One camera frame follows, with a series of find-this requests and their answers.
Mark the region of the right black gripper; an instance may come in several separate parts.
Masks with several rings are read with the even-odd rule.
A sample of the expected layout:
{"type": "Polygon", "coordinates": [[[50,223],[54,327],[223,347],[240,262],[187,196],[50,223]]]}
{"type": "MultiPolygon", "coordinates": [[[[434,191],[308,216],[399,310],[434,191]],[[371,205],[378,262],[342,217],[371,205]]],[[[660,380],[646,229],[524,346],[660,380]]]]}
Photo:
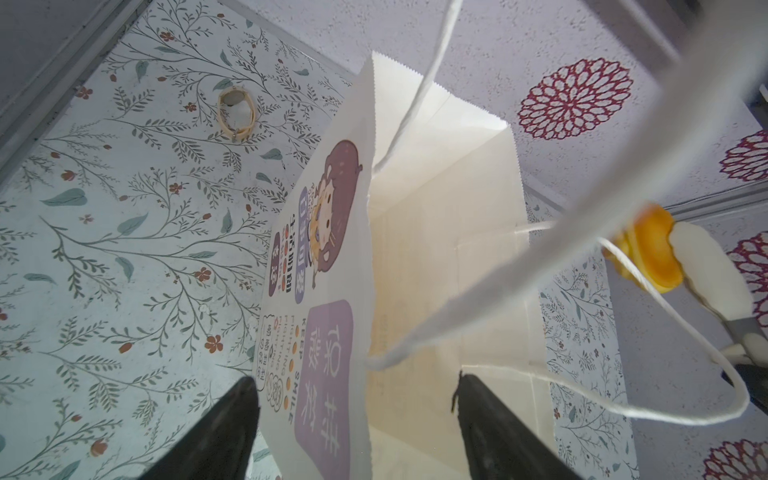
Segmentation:
{"type": "Polygon", "coordinates": [[[768,370],[752,364],[736,364],[733,368],[744,381],[751,403],[764,414],[768,414],[768,370]]]}

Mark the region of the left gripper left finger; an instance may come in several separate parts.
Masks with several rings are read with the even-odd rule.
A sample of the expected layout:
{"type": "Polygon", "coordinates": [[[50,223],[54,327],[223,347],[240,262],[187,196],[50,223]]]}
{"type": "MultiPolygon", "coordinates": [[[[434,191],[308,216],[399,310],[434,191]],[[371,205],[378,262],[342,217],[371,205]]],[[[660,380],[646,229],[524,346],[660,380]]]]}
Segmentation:
{"type": "Polygon", "coordinates": [[[240,378],[142,477],[245,479],[260,412],[255,380],[250,376],[240,378]]]}

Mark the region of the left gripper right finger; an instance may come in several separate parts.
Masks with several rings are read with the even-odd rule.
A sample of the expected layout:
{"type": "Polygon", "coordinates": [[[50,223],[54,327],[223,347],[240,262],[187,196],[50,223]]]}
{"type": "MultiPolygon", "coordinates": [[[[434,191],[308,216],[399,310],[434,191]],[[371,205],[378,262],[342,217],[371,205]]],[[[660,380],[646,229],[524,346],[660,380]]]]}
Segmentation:
{"type": "Polygon", "coordinates": [[[580,479],[476,375],[459,374],[451,410],[471,478],[580,479]]]}

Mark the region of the white paper bag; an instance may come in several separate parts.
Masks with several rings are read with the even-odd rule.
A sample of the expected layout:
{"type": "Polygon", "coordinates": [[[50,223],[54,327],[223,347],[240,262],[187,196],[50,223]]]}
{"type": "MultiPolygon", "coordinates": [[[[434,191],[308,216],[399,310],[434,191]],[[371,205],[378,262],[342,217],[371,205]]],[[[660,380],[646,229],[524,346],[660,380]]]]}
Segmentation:
{"type": "Polygon", "coordinates": [[[476,381],[554,454],[539,286],[696,159],[767,60],[767,5],[704,22],[617,160],[536,243],[510,126],[372,52],[275,224],[253,376],[286,479],[465,478],[476,381]]]}

